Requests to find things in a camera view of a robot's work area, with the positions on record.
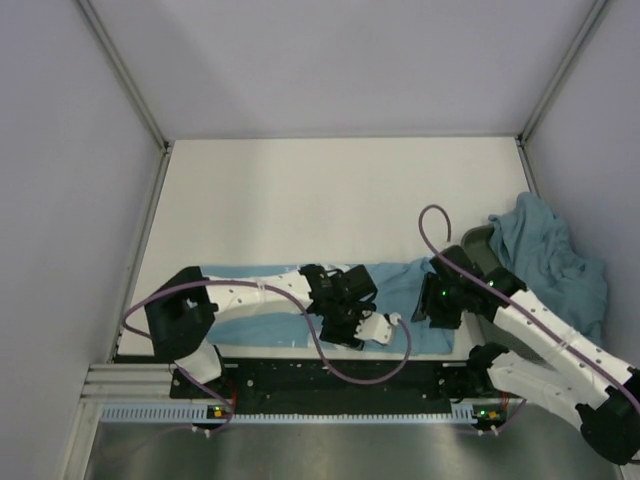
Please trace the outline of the light blue printed t-shirt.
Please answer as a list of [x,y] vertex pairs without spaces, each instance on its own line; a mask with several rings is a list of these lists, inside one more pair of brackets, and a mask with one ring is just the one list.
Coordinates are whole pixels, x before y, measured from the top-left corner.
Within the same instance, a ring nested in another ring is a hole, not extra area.
[[[249,279],[254,276],[281,275],[298,268],[297,265],[211,265],[204,267],[203,272],[223,278]],[[455,333],[452,330],[432,328],[427,320],[412,320],[424,276],[432,271],[427,258],[408,263],[368,264],[366,269],[378,289],[374,300],[377,311],[401,315],[410,330],[414,355],[446,355],[453,351]],[[299,310],[255,315],[229,322],[216,320],[207,339],[218,346],[315,349],[311,333]]]

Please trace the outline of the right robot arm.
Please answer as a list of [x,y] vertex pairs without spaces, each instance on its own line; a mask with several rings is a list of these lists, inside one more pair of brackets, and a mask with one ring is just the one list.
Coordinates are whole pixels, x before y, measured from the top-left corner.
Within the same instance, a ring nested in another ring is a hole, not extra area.
[[512,336],[471,349],[464,375],[487,396],[514,394],[576,428],[601,457],[616,465],[639,455],[639,371],[561,320],[517,276],[488,273],[453,245],[430,260],[413,314],[437,328],[456,329],[464,314]]

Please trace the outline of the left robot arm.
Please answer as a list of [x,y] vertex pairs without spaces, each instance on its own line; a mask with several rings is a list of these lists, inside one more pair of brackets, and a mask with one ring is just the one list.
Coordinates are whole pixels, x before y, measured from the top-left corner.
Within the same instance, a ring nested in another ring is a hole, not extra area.
[[378,313],[377,288],[362,265],[348,270],[307,264],[262,277],[228,279],[204,275],[193,266],[180,270],[144,301],[154,355],[192,377],[205,396],[226,387],[222,355],[207,336],[224,325],[251,317],[300,314],[318,317],[313,340],[360,350],[370,341],[392,338],[392,323]]

